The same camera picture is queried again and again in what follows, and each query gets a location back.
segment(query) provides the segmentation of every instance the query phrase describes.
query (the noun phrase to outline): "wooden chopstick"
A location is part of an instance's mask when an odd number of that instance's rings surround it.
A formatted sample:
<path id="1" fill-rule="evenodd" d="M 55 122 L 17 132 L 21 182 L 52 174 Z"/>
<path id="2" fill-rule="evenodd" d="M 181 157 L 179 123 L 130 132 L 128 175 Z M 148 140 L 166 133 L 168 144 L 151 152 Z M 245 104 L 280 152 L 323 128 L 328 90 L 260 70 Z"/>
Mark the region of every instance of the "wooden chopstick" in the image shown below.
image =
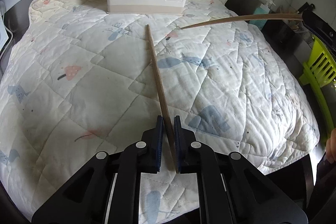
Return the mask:
<path id="1" fill-rule="evenodd" d="M 163 90 L 160 71 L 158 68 L 157 60 L 156 60 L 156 54 L 155 54 L 153 38 L 151 34 L 151 28 L 149 25 L 147 25 L 147 32 L 148 32 L 149 48 L 150 48 L 151 57 L 152 57 L 152 64 L 153 64 L 153 71 L 154 71 L 154 78 L 155 78 L 157 94 L 159 96 L 159 102 L 160 102 L 161 112 L 163 116 L 163 121 L 165 124 L 166 133 L 167 133 L 171 156 L 173 157 L 175 170 L 176 172 L 178 172 L 176 154 L 175 154 L 174 130 L 173 130 L 173 125 L 170 120 L 170 116 L 169 116 L 168 105 L 166 101 L 165 92 Z"/>
<path id="2" fill-rule="evenodd" d="M 302 21 L 301 15 L 296 14 L 262 14 L 262 15 L 246 15 L 246 16 L 237 16 L 237 17 L 227 17 L 221 19 L 215 19 L 210 21 L 205 21 L 189 26 L 182 27 L 181 29 L 189 29 L 194 27 L 212 25 L 212 24 L 219 24 L 219 23 L 227 23 L 227 22 L 234 22 L 234 21 L 245 21 L 245 20 L 263 20 L 263 19 L 288 19 L 288 20 L 299 20 Z"/>

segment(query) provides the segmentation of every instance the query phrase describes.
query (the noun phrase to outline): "finger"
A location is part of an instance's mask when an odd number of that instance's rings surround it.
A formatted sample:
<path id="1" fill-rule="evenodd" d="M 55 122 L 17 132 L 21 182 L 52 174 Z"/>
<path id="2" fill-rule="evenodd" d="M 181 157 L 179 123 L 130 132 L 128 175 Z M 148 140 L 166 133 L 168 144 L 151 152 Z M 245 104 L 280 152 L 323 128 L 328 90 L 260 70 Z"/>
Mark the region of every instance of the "finger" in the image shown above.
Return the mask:
<path id="1" fill-rule="evenodd" d="M 330 136 L 330 150 L 334 160 L 336 160 L 336 129 L 331 132 Z"/>
<path id="2" fill-rule="evenodd" d="M 325 145 L 325 157 L 331 164 L 334 162 L 334 158 L 333 158 L 333 155 L 331 153 L 331 148 L 330 148 L 330 139 L 327 140 L 327 143 Z"/>

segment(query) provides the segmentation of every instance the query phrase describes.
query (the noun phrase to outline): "quilted mat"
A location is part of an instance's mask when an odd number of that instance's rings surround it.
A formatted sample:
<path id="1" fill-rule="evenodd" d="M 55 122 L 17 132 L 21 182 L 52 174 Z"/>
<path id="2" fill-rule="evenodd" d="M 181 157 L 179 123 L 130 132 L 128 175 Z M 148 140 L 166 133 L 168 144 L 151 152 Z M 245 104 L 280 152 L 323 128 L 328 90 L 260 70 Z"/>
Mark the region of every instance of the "quilted mat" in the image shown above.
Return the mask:
<path id="1" fill-rule="evenodd" d="M 150 24 L 171 118 L 215 151 L 239 151 L 264 174 L 307 155 L 318 126 L 297 80 L 227 0 L 187 0 L 181 15 L 107 14 L 106 0 L 34 0 L 30 26 L 0 85 L 0 178 L 33 213 L 96 152 L 140 140 L 161 115 Z M 142 174 L 139 223 L 198 204 L 196 175 L 177 175 L 167 140 L 161 171 Z"/>

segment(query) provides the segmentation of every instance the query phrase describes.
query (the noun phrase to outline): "lime green dish rack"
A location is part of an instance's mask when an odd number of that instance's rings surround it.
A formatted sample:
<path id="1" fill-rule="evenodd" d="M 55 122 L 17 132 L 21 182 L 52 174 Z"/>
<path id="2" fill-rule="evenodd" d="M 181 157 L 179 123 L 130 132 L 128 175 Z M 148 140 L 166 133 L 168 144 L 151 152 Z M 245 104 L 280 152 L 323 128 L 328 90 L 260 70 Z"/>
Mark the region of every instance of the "lime green dish rack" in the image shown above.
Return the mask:
<path id="1" fill-rule="evenodd" d="M 303 63 L 303 75 L 299 80 L 302 85 L 310 84 L 322 111 L 327 134 L 321 135 L 324 143 L 330 137 L 331 131 L 335 128 L 326 99 L 321 88 L 336 78 L 336 63 L 323 42 L 314 36 L 314 45 L 308 62 Z"/>

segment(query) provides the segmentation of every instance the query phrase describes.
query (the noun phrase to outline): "round metal rivet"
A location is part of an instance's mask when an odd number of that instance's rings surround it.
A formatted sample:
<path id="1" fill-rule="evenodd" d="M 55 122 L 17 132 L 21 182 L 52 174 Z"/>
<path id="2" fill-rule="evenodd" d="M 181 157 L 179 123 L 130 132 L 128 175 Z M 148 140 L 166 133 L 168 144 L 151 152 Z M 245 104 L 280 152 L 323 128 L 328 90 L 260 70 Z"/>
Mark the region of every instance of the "round metal rivet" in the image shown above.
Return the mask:
<path id="1" fill-rule="evenodd" d="M 145 142 L 137 142 L 136 145 L 135 145 L 137 148 L 144 148 L 146 146 L 146 143 Z"/>
<path id="2" fill-rule="evenodd" d="M 105 152 L 103 152 L 103 151 L 98 152 L 97 155 L 96 155 L 96 157 L 97 157 L 98 160 L 102 160 L 106 156 L 107 156 L 107 154 Z"/>
<path id="3" fill-rule="evenodd" d="M 239 153 L 237 153 L 237 152 L 233 152 L 233 153 L 231 154 L 231 158 L 232 158 L 233 160 L 239 160 L 239 159 L 241 158 L 241 155 L 240 155 Z"/>
<path id="4" fill-rule="evenodd" d="M 191 147 L 192 147 L 192 148 L 200 148 L 201 146 L 202 146 L 202 144 L 199 143 L 199 142 L 192 142 L 192 143 L 191 143 Z"/>

